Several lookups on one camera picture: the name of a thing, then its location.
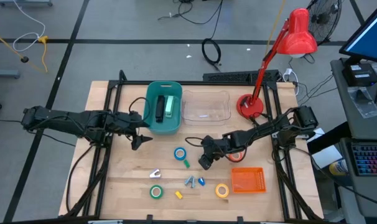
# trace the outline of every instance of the orange basket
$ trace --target orange basket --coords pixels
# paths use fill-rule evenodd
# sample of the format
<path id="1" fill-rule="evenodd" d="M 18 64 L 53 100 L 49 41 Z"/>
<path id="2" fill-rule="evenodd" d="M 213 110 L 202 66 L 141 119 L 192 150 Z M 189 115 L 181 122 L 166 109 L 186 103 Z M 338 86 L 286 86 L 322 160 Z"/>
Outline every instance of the orange basket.
<path id="1" fill-rule="evenodd" d="M 236 167 L 231 170 L 234 193 L 265 193 L 266 183 L 262 167 Z"/>

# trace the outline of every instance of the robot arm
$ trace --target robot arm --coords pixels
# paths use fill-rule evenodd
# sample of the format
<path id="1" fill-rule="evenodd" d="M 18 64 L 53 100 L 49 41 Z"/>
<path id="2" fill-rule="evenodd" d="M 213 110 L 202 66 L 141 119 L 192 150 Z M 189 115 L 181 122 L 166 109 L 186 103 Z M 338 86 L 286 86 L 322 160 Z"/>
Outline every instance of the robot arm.
<path id="1" fill-rule="evenodd" d="M 24 110 L 21 125 L 28 131 L 49 128 L 78 137 L 84 137 L 89 142 L 102 144 L 104 133 L 132 136 L 132 149 L 137 150 L 141 143 L 152 138 L 138 136 L 136 128 L 149 127 L 139 113 L 110 113 L 109 111 L 84 111 L 72 113 L 69 111 L 48 110 L 35 106 Z"/>
<path id="2" fill-rule="evenodd" d="M 292 118 L 287 117 L 289 113 L 293 113 Z M 211 167 L 214 160 L 217 161 L 227 154 L 244 151 L 255 140 L 274 133 L 277 133 L 276 137 L 279 146 L 287 147 L 294 145 L 296 136 L 300 134 L 312 134 L 317 125 L 319 124 L 312 108 L 307 106 L 291 108 L 276 119 L 247 131 L 239 130 L 226 133 L 221 139 L 213 139 L 210 136 L 205 136 L 201 142 L 204 153 L 198 162 L 207 170 Z"/>

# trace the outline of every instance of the white cable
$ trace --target white cable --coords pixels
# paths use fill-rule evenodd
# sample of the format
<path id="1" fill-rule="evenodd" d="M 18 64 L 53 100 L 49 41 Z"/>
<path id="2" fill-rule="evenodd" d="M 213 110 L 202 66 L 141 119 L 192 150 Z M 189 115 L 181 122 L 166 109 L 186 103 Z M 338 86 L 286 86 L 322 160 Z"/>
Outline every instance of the white cable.
<path id="1" fill-rule="evenodd" d="M 36 43 L 36 42 L 38 41 L 38 39 L 41 38 L 41 37 L 44 35 L 45 30 L 46 30 L 46 26 L 45 26 L 45 24 L 41 23 L 40 21 L 38 21 L 38 20 L 32 18 L 31 16 L 27 15 L 23 10 L 21 10 L 20 6 L 16 3 L 16 0 L 13 0 L 13 1 L 14 1 L 14 4 L 16 4 L 17 8 L 21 11 L 21 13 L 23 13 L 25 16 L 27 16 L 28 18 L 32 19 L 33 21 L 39 23 L 40 25 L 42 25 L 42 26 L 44 27 L 44 30 L 42 31 L 42 34 L 40 34 L 40 35 L 39 35 L 38 33 L 35 33 L 35 32 L 29 32 L 29 33 L 26 33 L 26 34 L 24 34 L 24 35 L 18 37 L 18 38 L 13 42 L 13 49 L 14 49 L 16 52 L 23 52 L 23 51 L 29 49 L 31 46 L 33 46 L 33 44 Z M 27 35 L 32 35 L 32 34 L 34 34 L 34 35 L 37 36 L 37 38 L 33 41 L 33 43 L 31 43 L 28 47 L 26 47 L 26 48 L 24 48 L 24 49 L 22 49 L 22 50 L 17 50 L 17 49 L 16 49 L 16 46 L 15 46 L 16 42 L 19 41 L 21 38 L 23 38 L 23 37 L 25 37 L 25 36 L 27 36 Z"/>
<path id="2" fill-rule="evenodd" d="M 295 76 L 296 83 L 299 83 L 298 76 L 296 75 L 296 73 L 295 73 L 291 68 L 287 68 L 286 72 L 282 75 L 282 79 L 284 80 L 284 82 L 288 82 L 288 81 L 289 81 L 289 76 L 290 76 L 292 73 L 293 73 L 294 76 Z M 295 96 L 297 96 L 298 94 L 299 94 L 299 86 L 296 86 Z"/>

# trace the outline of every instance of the computer monitor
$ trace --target computer monitor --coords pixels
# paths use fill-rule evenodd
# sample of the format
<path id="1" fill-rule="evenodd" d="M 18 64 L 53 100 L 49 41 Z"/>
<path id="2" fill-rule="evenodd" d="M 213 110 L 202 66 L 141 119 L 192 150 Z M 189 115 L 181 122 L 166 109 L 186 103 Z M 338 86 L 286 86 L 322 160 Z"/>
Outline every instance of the computer monitor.
<path id="1" fill-rule="evenodd" d="M 377 62 L 377 9 L 367 21 L 350 37 L 339 53 L 355 58 Z"/>

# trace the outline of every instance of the yellow cable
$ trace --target yellow cable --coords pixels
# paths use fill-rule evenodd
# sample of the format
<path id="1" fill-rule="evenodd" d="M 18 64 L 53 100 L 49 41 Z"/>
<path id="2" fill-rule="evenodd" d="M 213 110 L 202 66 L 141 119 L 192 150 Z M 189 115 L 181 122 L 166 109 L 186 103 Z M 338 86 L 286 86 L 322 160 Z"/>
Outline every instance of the yellow cable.
<path id="1" fill-rule="evenodd" d="M 38 39 L 39 42 L 41 42 L 45 45 L 44 54 L 42 55 L 42 64 L 44 65 L 46 72 L 47 72 L 47 66 L 46 66 L 46 63 L 45 63 L 45 54 L 46 54 L 46 50 L 47 50 L 47 48 L 46 48 L 46 40 L 47 39 L 48 39 L 48 36 L 43 36 L 43 37 Z"/>
<path id="2" fill-rule="evenodd" d="M 277 26 L 278 21 L 280 20 L 280 16 L 281 16 L 282 10 L 284 9 L 285 3 L 286 3 L 286 0 L 282 0 L 280 11 L 278 12 L 276 21 L 274 21 L 273 30 L 271 31 L 271 34 L 269 36 L 268 44 L 266 46 L 266 52 L 264 53 L 265 56 L 268 54 L 270 40 L 271 40 L 271 37 L 273 36 L 274 31 L 276 30 L 276 26 Z"/>
<path id="3" fill-rule="evenodd" d="M 16 55 L 18 55 L 21 59 L 24 58 L 24 56 L 22 56 L 21 54 L 19 54 L 18 52 L 16 52 L 6 41 L 4 41 L 2 39 L 2 37 L 0 37 L 0 41 L 6 46 L 8 47 L 12 52 L 14 52 Z M 31 63 L 30 61 L 27 62 L 32 68 L 36 69 L 37 71 L 39 72 L 42 72 L 42 73 L 47 73 L 47 68 L 45 66 L 45 69 L 46 71 L 44 71 L 43 69 L 40 69 L 38 68 L 36 65 L 34 65 L 33 63 Z"/>

